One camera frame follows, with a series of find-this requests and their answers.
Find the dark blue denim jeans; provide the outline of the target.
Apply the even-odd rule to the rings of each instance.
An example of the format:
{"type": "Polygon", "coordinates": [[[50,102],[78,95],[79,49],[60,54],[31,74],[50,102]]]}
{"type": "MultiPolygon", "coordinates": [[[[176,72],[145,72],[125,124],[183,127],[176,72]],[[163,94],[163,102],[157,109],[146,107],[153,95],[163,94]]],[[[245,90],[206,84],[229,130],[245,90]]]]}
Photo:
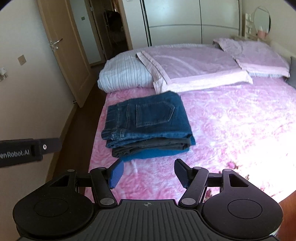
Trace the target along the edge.
{"type": "Polygon", "coordinates": [[[195,144],[182,99],[171,91],[110,105],[101,137],[107,148],[152,138],[188,139],[195,144]]]}

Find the folded dark grey garment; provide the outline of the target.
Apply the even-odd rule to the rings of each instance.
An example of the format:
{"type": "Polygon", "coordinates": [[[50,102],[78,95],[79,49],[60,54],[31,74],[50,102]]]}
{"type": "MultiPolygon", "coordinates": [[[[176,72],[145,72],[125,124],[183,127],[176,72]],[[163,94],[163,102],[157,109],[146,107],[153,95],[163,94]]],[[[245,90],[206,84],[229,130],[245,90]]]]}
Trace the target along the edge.
{"type": "Polygon", "coordinates": [[[183,151],[192,145],[195,145],[193,136],[187,138],[151,138],[113,148],[111,153],[113,157],[120,158],[152,149],[183,151]]]}

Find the folded light pink quilt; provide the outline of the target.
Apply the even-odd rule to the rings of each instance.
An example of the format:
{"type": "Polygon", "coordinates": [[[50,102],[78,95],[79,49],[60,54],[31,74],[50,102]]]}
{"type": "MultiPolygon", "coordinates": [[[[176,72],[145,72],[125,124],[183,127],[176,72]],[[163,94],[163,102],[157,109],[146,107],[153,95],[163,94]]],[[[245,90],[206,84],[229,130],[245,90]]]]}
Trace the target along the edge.
{"type": "Polygon", "coordinates": [[[150,47],[137,53],[157,94],[253,84],[228,53],[213,47],[150,47]]]}

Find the wooden door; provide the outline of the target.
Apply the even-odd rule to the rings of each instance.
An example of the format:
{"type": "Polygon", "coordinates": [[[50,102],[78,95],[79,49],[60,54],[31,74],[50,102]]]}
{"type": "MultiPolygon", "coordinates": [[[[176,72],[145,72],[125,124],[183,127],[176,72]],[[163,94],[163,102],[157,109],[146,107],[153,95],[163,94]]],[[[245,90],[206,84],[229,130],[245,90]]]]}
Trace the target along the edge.
{"type": "Polygon", "coordinates": [[[37,1],[42,22],[60,70],[79,107],[95,84],[69,1],[37,1]]]}

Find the white wardrobe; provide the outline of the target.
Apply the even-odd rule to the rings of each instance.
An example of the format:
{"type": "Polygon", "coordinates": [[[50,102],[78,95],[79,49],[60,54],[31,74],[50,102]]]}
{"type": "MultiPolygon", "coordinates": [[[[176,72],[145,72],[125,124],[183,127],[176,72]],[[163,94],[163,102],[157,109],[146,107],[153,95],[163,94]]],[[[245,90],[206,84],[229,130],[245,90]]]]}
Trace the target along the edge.
{"type": "Polygon", "coordinates": [[[241,1],[119,1],[130,49],[211,44],[241,33],[241,1]]]}

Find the white striped duvet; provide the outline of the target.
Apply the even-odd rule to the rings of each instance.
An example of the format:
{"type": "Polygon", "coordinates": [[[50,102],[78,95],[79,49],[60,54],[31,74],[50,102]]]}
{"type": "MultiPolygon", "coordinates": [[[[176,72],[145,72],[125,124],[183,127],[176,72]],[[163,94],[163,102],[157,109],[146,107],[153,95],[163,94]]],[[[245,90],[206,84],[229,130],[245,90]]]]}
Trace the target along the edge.
{"type": "Polygon", "coordinates": [[[98,87],[106,93],[152,88],[153,78],[136,56],[142,49],[122,52],[108,60],[99,73],[98,87]]]}

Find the grey pillow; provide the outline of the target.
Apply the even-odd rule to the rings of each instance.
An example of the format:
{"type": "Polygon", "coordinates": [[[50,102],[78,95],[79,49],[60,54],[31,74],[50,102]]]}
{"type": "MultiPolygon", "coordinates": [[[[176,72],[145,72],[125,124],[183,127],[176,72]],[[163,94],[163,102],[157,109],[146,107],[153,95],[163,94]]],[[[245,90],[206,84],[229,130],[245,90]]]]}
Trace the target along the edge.
{"type": "Polygon", "coordinates": [[[287,78],[286,83],[296,89],[296,57],[290,58],[290,77],[287,78]]]}

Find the folded bright blue garment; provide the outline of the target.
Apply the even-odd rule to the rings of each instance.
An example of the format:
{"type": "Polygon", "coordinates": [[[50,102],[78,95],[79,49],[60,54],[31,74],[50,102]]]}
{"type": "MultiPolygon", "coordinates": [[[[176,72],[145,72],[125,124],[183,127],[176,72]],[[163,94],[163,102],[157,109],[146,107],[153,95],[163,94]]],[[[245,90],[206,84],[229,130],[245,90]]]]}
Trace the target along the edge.
{"type": "Polygon", "coordinates": [[[183,151],[169,151],[169,150],[164,151],[159,149],[152,149],[152,150],[140,151],[139,153],[123,156],[117,159],[120,159],[121,161],[130,161],[133,159],[149,159],[149,158],[164,157],[164,156],[174,156],[180,153],[187,152],[188,150],[189,148],[183,151]]]}

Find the round vanity mirror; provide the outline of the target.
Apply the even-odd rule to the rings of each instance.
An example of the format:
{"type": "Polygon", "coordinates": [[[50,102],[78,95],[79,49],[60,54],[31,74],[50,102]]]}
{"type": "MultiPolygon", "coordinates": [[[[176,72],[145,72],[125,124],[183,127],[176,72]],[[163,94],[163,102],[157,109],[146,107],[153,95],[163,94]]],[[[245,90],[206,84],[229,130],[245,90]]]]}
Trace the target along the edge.
{"type": "Polygon", "coordinates": [[[256,8],[256,10],[254,11],[253,21],[254,21],[254,26],[257,32],[260,30],[265,33],[269,33],[271,19],[270,19],[269,11],[266,7],[258,6],[256,8]]]}

